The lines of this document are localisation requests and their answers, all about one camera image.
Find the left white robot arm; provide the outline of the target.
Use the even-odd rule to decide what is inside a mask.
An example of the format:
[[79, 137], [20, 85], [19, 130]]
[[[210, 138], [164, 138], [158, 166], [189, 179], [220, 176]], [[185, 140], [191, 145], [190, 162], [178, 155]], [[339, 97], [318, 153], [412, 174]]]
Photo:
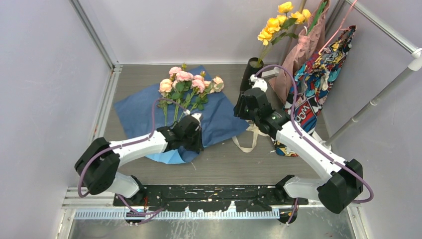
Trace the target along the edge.
[[118, 194], [134, 206], [143, 203], [145, 189], [134, 176], [118, 172], [118, 168], [133, 160], [158, 153], [184, 148], [187, 151], [203, 151], [201, 113], [184, 116], [173, 127], [157, 128], [152, 134], [122, 141], [95, 139], [75, 163], [80, 177], [79, 186], [85, 185], [88, 193]]

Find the cream ribbon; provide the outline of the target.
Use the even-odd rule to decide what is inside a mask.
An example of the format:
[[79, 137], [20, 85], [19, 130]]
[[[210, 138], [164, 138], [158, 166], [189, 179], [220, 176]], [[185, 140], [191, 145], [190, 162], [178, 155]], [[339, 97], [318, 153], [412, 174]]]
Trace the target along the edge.
[[253, 123], [251, 120], [246, 121], [248, 123], [248, 128], [244, 133], [239, 135], [240, 139], [237, 136], [232, 137], [232, 141], [244, 153], [252, 152], [258, 143], [258, 137], [269, 137], [269, 135], [264, 134], [258, 126]]

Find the pink rose stem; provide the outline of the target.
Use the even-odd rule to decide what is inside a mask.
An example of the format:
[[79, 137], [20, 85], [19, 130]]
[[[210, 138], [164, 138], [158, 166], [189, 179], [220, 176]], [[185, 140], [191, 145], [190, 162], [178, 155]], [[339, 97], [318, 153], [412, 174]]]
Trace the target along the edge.
[[[173, 93], [173, 82], [170, 79], [163, 79], [159, 85], [159, 93], [161, 94], [163, 99], [170, 99]], [[160, 100], [159, 106], [163, 110], [164, 114], [164, 126], [167, 125], [167, 118], [168, 118], [168, 105], [170, 101]]]
[[199, 75], [195, 75], [191, 81], [190, 89], [188, 90], [185, 99], [182, 101], [182, 106], [185, 109], [191, 107], [191, 111], [194, 109], [203, 110], [205, 103], [205, 76], [206, 72], [201, 71]]
[[219, 93], [224, 89], [224, 81], [221, 77], [214, 77], [212, 80], [205, 80], [205, 103], [203, 106], [205, 107], [205, 104], [209, 102], [209, 95], [213, 93]]
[[187, 71], [186, 63], [183, 63], [181, 67], [172, 67], [169, 70], [169, 76], [173, 87], [170, 98], [183, 105], [185, 93], [190, 89], [194, 76]]

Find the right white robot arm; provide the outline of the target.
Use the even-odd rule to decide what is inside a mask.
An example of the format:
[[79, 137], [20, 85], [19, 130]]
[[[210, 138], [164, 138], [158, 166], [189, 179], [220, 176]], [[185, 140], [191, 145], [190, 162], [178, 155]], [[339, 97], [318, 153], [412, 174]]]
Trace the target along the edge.
[[287, 205], [295, 198], [311, 199], [339, 214], [363, 192], [361, 163], [355, 159], [347, 161], [322, 146], [297, 122], [291, 121], [284, 110], [273, 109], [260, 88], [239, 94], [234, 115], [253, 121], [261, 132], [298, 154], [319, 176], [318, 179], [285, 177], [276, 191], [281, 204]]

